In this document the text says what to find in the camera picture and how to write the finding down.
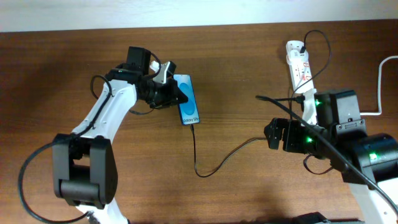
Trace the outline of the blue Samsung Galaxy smartphone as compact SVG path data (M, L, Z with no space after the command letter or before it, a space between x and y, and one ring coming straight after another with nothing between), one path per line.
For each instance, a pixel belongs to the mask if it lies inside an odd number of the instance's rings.
M195 93L190 75L175 74L178 88L187 97L187 102L178 105L180 119L183 125L197 124L200 122Z

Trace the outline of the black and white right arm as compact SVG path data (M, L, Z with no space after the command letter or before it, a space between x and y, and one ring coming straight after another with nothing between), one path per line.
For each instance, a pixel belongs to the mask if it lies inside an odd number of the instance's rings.
M280 99L261 96L291 119L274 118L264 128L270 149L328 159L350 187L365 223L397 223L397 141L386 133L369 135L353 90L314 95L315 124Z

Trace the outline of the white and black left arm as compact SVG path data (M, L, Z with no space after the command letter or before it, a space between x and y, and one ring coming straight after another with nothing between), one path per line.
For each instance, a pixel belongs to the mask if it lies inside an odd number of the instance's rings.
M103 75L103 90L86 118L70 134L53 140L55 196L83 212L91 223L129 223L115 199L118 172L113 139L137 101L161 110L188 101L173 79L173 62L130 47L124 63Z

